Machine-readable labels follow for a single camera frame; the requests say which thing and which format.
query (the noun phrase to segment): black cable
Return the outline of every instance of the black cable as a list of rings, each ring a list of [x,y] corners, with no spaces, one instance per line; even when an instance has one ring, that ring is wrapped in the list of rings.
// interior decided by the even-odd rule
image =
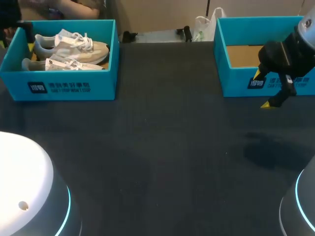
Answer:
[[[209,6],[210,6],[210,0],[208,0],[207,11],[206,11],[206,17],[208,17],[208,14],[209,14]]]

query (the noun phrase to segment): plastic bag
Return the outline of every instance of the plastic bag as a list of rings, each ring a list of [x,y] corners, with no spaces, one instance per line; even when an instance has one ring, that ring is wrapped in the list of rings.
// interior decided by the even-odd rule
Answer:
[[[215,37],[217,18],[226,17],[224,10],[217,7],[211,16],[211,19],[198,16],[195,19],[195,28],[193,31],[193,42],[213,41]]]

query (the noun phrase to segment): white sneaker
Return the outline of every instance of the white sneaker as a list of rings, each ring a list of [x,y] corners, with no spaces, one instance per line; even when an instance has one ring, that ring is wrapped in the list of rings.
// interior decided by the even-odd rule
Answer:
[[[63,29],[54,37],[35,35],[34,51],[39,60],[56,54],[83,63],[98,64],[107,57],[109,47],[106,43],[92,41],[87,34],[83,37],[79,33],[70,33]]]
[[[28,58],[22,61],[24,71],[52,71],[52,70],[104,70],[99,65],[80,63],[72,58],[61,58],[53,54],[44,61],[32,61]]]

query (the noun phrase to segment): wall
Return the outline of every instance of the wall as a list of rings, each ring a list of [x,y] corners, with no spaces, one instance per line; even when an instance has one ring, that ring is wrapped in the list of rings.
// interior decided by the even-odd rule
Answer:
[[[209,14],[221,6],[228,16],[297,15],[303,0],[211,0]],[[146,32],[193,27],[205,15],[207,0],[108,0],[120,32]],[[305,0],[305,14],[315,0]]]

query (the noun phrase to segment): cardboard box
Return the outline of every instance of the cardboard box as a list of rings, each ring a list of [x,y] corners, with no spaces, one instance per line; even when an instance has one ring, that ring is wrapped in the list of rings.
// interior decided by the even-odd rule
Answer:
[[[214,39],[214,54],[225,97],[273,96],[281,88],[279,76],[269,73],[264,81],[253,81],[258,52],[267,41],[283,41],[302,19],[292,17],[220,18]],[[298,95],[315,95],[315,70],[296,78]]]
[[[15,101],[114,100],[119,41],[114,20],[34,21],[34,33],[54,36],[65,29],[110,45],[108,69],[100,71],[21,71],[31,58],[25,31],[19,28],[0,67],[0,76]]]

